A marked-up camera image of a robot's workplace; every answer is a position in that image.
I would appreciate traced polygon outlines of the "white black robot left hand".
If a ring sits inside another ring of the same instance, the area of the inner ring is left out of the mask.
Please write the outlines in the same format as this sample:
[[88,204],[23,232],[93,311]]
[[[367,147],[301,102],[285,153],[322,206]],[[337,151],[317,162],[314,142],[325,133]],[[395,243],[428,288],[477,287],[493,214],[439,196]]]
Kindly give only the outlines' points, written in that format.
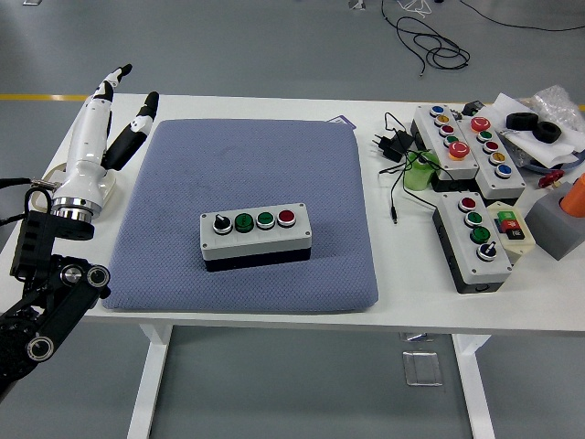
[[151,132],[159,103],[156,91],[147,95],[134,119],[107,144],[115,88],[132,68],[126,64],[109,73],[82,107],[73,127],[65,178],[54,193],[52,214],[88,223],[98,218],[106,198],[102,180],[110,170],[121,170]]

